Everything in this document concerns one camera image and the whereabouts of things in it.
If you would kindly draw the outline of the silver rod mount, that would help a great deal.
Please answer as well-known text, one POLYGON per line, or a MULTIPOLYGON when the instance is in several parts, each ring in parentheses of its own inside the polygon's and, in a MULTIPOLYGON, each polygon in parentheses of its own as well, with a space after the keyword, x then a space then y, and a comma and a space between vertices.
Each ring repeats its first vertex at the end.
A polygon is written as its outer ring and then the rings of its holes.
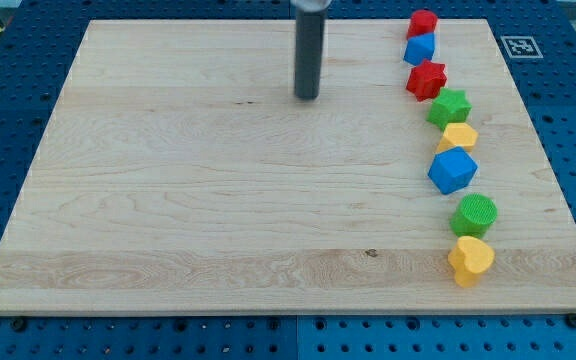
POLYGON ((325 10, 332 0, 290 0, 290 2, 300 10, 325 10))

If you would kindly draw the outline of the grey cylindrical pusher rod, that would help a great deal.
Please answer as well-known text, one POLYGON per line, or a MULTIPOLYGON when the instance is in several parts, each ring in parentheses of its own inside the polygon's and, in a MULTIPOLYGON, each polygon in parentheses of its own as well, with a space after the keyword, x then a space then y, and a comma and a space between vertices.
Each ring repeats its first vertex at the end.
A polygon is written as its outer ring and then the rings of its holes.
POLYGON ((327 10, 296 13, 294 94, 300 99, 319 95, 327 10))

